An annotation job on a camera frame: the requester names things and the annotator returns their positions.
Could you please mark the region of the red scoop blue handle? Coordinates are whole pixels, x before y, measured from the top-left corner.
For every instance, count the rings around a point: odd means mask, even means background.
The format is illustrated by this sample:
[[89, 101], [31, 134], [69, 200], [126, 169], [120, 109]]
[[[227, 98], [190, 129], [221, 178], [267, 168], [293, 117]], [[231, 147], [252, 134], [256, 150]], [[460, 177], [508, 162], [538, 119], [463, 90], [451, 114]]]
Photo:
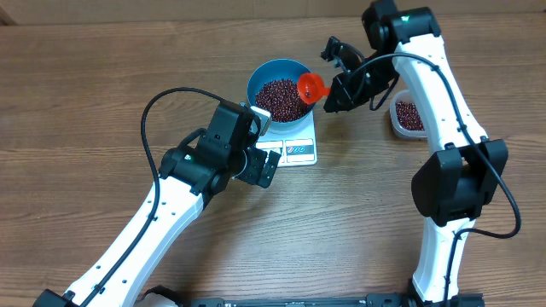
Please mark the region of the red scoop blue handle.
[[300, 99], [307, 105], [315, 104], [330, 94], [330, 88], [326, 87], [321, 76], [314, 72], [306, 72], [299, 77], [297, 91]]

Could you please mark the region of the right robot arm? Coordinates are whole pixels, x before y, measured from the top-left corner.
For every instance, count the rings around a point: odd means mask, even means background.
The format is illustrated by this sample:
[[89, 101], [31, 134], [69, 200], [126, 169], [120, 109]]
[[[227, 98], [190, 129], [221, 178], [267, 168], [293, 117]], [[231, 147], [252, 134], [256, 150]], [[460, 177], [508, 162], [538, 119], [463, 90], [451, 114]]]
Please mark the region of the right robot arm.
[[337, 38], [330, 38], [322, 52], [325, 61], [340, 68], [324, 109], [337, 113], [371, 105], [398, 80], [416, 105], [430, 156], [411, 181], [424, 224], [419, 262], [404, 302], [481, 306], [481, 295], [460, 293], [457, 276], [477, 218], [495, 191], [504, 188], [507, 146], [491, 140], [469, 110], [431, 9], [400, 10], [392, 1], [375, 1], [363, 12], [362, 23], [371, 56]]

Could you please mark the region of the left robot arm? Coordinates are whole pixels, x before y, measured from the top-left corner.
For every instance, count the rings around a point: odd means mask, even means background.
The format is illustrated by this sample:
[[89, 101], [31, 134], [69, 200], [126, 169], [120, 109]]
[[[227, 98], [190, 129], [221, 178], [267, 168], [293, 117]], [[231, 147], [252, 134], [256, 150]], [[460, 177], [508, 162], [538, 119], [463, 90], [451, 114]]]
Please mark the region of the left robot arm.
[[268, 188], [281, 158], [258, 148], [270, 115], [229, 101], [218, 104], [207, 128], [169, 149], [134, 217], [95, 265], [63, 294], [49, 289], [36, 299], [48, 306], [178, 306], [175, 293], [143, 286], [174, 240], [235, 178]]

